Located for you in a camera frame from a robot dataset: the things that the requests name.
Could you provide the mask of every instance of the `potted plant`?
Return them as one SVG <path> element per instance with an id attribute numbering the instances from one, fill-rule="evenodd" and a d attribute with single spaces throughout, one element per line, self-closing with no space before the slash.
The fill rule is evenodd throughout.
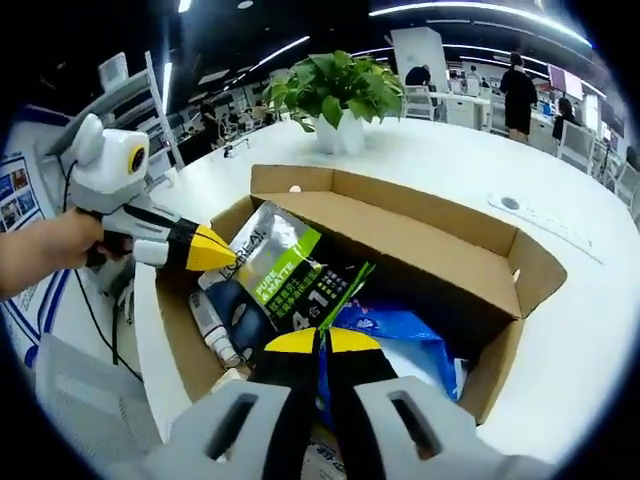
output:
<path id="1" fill-rule="evenodd" d="M 391 70 L 371 57 L 336 51 L 310 55 L 284 78 L 273 80 L 265 99 L 276 110 L 286 105 L 305 132 L 316 132 L 327 153 L 364 149 L 362 120 L 400 118 L 404 90 Z"/>

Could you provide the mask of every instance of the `white table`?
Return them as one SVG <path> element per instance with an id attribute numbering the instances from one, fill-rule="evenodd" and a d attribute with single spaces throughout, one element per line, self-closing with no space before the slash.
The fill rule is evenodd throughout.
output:
<path id="1" fill-rule="evenodd" d="M 529 233 L 564 265 L 565 285 L 527 319 L 506 384 L 479 435 L 506 453 L 559 461 L 590 429 L 631 351 L 640 289 L 640 237 L 628 211 L 592 178 L 545 153 L 494 135 L 420 120 L 368 126 L 355 157 L 315 150 L 294 122 L 250 135 L 251 149 L 213 152 L 187 166 L 153 198 L 199 222 L 249 191 L 255 163 L 337 167 L 382 178 L 489 213 Z M 552 210 L 594 244 L 596 262 L 561 238 L 488 204 L 511 194 Z M 161 435 L 191 402 L 160 318 L 155 270 L 138 264 L 135 328 L 147 396 Z"/>
<path id="2" fill-rule="evenodd" d="M 430 92 L 431 98 L 437 98 L 438 100 L 442 100 L 447 107 L 447 122 L 454 125 L 464 124 L 464 112 L 460 112 L 463 115 L 460 115 L 462 123 L 456 123 L 456 120 L 450 117 L 457 117 L 458 112 L 455 110 L 455 106 L 457 104 L 462 104 L 462 109 L 465 108 L 466 105 L 471 104 L 473 106 L 473 125 L 464 125 L 469 128 L 476 128 L 476 130 L 488 130 L 490 122 L 489 115 L 491 112 L 491 101 L 488 98 L 482 97 L 472 97 L 471 95 L 463 95 L 460 93 L 453 92 Z"/>

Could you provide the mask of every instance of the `white chair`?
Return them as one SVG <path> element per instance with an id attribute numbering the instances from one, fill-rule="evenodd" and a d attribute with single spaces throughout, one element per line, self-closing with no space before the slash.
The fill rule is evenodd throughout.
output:
<path id="1" fill-rule="evenodd" d="M 480 80 L 477 78 L 467 79 L 467 95 L 477 97 L 480 95 Z"/>
<path id="2" fill-rule="evenodd" d="M 407 87 L 405 93 L 407 118 L 434 120 L 434 107 L 428 87 Z"/>
<path id="3" fill-rule="evenodd" d="M 591 176 L 595 145 L 596 136 L 591 130 L 565 121 L 557 157 Z"/>
<path id="4" fill-rule="evenodd" d="M 447 98 L 444 103 L 447 108 L 448 124 L 476 128 L 476 108 L 471 98 L 468 100 Z"/>
<path id="5" fill-rule="evenodd" d="M 557 156 L 558 144 L 551 136 L 553 126 L 535 118 L 531 119 L 531 132 L 529 133 L 529 145 L 533 148 Z"/>
<path id="6" fill-rule="evenodd" d="M 449 83 L 452 93 L 462 93 L 462 82 L 460 80 L 451 80 Z"/>
<path id="7" fill-rule="evenodd" d="M 139 458 L 162 441 L 142 382 L 43 335 L 36 396 L 60 434 L 94 467 Z"/>
<path id="8" fill-rule="evenodd" d="M 625 162 L 624 165 L 622 165 L 620 175 L 616 178 L 614 193 L 632 211 L 635 200 L 634 197 L 636 197 L 634 192 L 637 191 L 639 182 L 640 173 L 638 173 L 629 163 Z"/>
<path id="9" fill-rule="evenodd" d="M 638 227 L 640 232 L 640 182 L 636 183 L 636 188 L 633 191 L 633 197 L 631 198 L 631 218 Z"/>
<path id="10" fill-rule="evenodd" d="M 491 99 L 491 115 L 490 115 L 489 132 L 501 135 L 503 137 L 509 136 L 509 129 L 507 128 L 507 118 L 505 116 L 505 107 L 503 102 L 498 102 L 495 99 Z"/>

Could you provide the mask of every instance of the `product package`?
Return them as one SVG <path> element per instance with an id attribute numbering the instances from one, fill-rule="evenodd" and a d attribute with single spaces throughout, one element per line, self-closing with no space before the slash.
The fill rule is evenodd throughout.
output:
<path id="1" fill-rule="evenodd" d="M 444 340 L 410 310 L 382 302 L 365 307 L 354 300 L 343 307 L 333 326 L 375 337 L 399 376 L 413 374 L 441 385 L 451 400 L 460 398 L 462 362 L 454 361 Z"/>
<path id="2" fill-rule="evenodd" d="M 329 324 L 373 270 L 271 202 L 229 246 L 235 264 L 198 283 L 249 361 L 277 335 Z"/>
<path id="3" fill-rule="evenodd" d="M 227 368 L 237 367 L 242 359 L 231 345 L 229 334 L 202 290 L 189 295 L 189 308 L 204 342 Z"/>

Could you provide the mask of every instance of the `cable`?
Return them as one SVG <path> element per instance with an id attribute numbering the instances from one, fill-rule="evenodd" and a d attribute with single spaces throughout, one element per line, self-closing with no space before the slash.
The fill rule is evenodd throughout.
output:
<path id="1" fill-rule="evenodd" d="M 111 312 L 111 363 L 118 365 L 118 299 Z"/>
<path id="2" fill-rule="evenodd" d="M 100 338 L 102 339 L 102 341 L 104 342 L 104 344 L 109 347 L 109 350 L 111 350 L 118 358 L 118 360 L 120 360 L 120 362 L 122 362 L 122 364 L 127 367 L 127 370 L 129 370 L 131 372 L 131 374 L 136 377 L 138 380 L 140 380 L 141 382 L 142 377 L 133 369 L 129 366 L 129 364 L 124 360 L 124 358 L 122 358 L 120 356 L 120 354 L 118 354 L 118 352 L 116 352 L 111 345 L 109 344 L 109 342 L 107 341 L 107 339 L 104 337 L 104 334 L 102 333 L 102 330 L 100 329 L 100 325 L 98 325 L 98 320 L 96 320 L 96 315 L 93 312 L 93 308 L 91 307 L 91 303 L 89 302 L 89 297 L 87 296 L 87 292 L 84 289 L 84 285 L 82 284 L 82 280 L 80 280 L 80 275 L 78 274 L 77 270 L 74 270 L 73 273 L 76 274 L 76 279 L 78 280 L 78 284 L 80 285 L 80 290 L 82 291 L 82 296 L 84 297 L 84 301 L 87 304 L 87 307 L 89 308 L 89 314 L 91 315 L 91 320 L 93 320 L 93 324 L 96 327 L 96 330 L 98 330 L 98 335 L 100 335 Z"/>
<path id="3" fill-rule="evenodd" d="M 64 184 L 64 199 L 62 201 L 62 212 L 66 212 L 67 211 L 67 195 L 69 193 L 69 183 L 71 180 L 71 172 L 73 171 L 73 167 L 76 166 L 76 164 L 78 163 L 78 160 L 74 160 L 71 163 L 71 166 L 69 166 L 69 171 L 67 172 L 67 175 L 65 176 L 65 184 Z M 100 335 L 100 338 L 102 339 L 102 341 L 104 342 L 104 344 L 107 346 L 107 348 L 109 348 L 109 350 L 111 350 L 111 354 L 112 354 L 112 360 L 113 360 L 113 364 L 117 365 L 118 364 L 118 360 L 120 360 L 120 362 L 127 368 L 127 370 L 129 370 L 131 372 L 131 374 L 136 377 L 138 380 L 140 380 L 141 382 L 142 377 L 133 369 L 129 366 L 129 364 L 124 360 L 124 358 L 122 358 L 120 356 L 120 354 L 118 353 L 117 350 L 117 331 L 116 331 L 116 325 L 115 325 L 115 320 L 116 320 L 116 305 L 117 305 L 117 300 L 116 300 L 116 304 L 113 306 L 113 330 L 112 330 L 112 336 L 114 337 L 114 346 L 116 348 L 114 348 L 114 346 L 112 346 L 107 339 L 105 338 L 104 334 L 102 333 L 102 329 L 100 328 L 100 325 L 98 325 L 98 320 L 96 319 L 96 314 L 93 311 L 93 307 L 91 306 L 91 302 L 89 301 L 89 296 L 87 295 L 87 291 L 84 288 L 84 284 L 82 283 L 82 280 L 80 279 L 80 274 L 78 273 L 78 270 L 73 270 L 73 273 L 76 275 L 76 280 L 78 280 L 78 285 L 80 285 L 80 290 L 82 291 L 82 296 L 84 297 L 84 301 L 87 304 L 87 308 L 89 309 L 89 315 L 91 315 L 91 320 L 93 320 L 93 324 L 96 327 L 96 330 L 98 331 L 98 335 Z"/>
<path id="4" fill-rule="evenodd" d="M 73 167 L 78 164 L 78 160 L 74 160 L 71 162 L 69 166 L 69 171 L 67 171 L 67 175 L 64 177 L 64 197 L 62 198 L 62 213 L 67 211 L 67 197 L 69 196 L 69 183 L 71 183 L 71 172 L 73 172 Z"/>

